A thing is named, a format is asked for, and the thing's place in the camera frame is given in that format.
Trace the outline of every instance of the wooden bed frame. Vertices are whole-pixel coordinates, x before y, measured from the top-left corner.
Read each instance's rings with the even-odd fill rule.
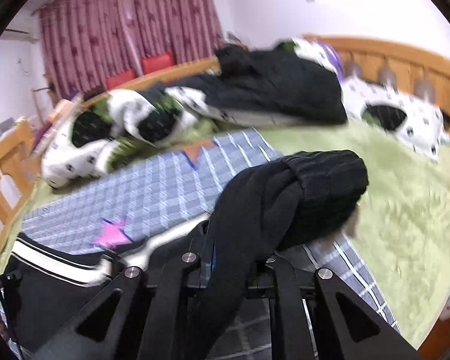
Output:
[[[398,88],[405,92],[413,93],[413,85],[416,78],[421,78],[425,69],[436,90],[436,104],[450,113],[450,60],[433,52],[422,50],[401,43],[388,42],[379,39],[366,39],[356,37],[325,36],[304,34],[306,39],[319,39],[330,44],[340,55],[342,62],[354,59],[363,69],[364,78],[377,79],[378,69],[385,60],[397,75]],[[194,62],[188,62],[155,73],[141,76],[129,81],[119,88],[144,89],[150,85],[162,81],[172,81],[178,78],[198,74],[209,68],[218,68],[219,63],[215,57],[205,58]],[[83,104],[89,107],[94,102],[104,98],[102,93]],[[15,132],[0,142],[0,168],[3,174],[9,174],[22,194],[22,198],[15,207],[10,207],[0,192],[0,220],[4,224],[0,232],[0,251],[2,250],[8,235],[8,224],[29,197],[33,181],[23,173],[22,163],[29,152],[32,134],[26,122],[20,123]],[[29,169],[35,169],[37,164],[29,164]]]

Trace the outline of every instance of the wooden floor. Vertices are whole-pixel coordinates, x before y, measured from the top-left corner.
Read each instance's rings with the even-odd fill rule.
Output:
[[[423,360],[437,360],[450,347],[450,319],[438,320],[418,352]]]

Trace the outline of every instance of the silver bolt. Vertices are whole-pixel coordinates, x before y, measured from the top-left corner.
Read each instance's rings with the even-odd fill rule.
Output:
[[[197,255],[196,255],[195,253],[192,253],[192,252],[185,253],[185,254],[182,256],[182,261],[183,261],[184,263],[192,263],[192,262],[194,262],[196,259],[197,259]]]
[[[321,268],[318,271],[318,276],[325,280],[330,279],[333,275],[333,272],[328,268]]]
[[[125,270],[125,276],[131,279],[131,278],[134,278],[135,276],[138,276],[140,272],[141,272],[141,269],[138,268],[138,266],[129,266]]]

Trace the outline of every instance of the red chair back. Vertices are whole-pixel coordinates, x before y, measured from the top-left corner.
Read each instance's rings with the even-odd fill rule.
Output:
[[[133,69],[127,69],[126,71],[115,74],[112,77],[107,77],[105,79],[105,86],[108,90],[110,90],[119,85],[125,84],[127,81],[133,80],[134,78],[135,72]]]
[[[174,66],[172,53],[167,51],[163,54],[153,55],[142,58],[142,69],[144,74],[152,73],[154,71],[161,71],[162,69]]]

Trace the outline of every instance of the green bed sheet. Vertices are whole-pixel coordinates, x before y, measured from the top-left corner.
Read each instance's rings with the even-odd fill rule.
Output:
[[[274,148],[349,149],[363,158],[370,185],[360,201],[352,240],[385,295],[405,339],[418,348],[450,293],[450,147],[439,163],[416,154],[376,127],[350,121],[340,127],[260,130]],[[0,256],[3,269],[23,214],[62,196],[39,181],[11,223]]]

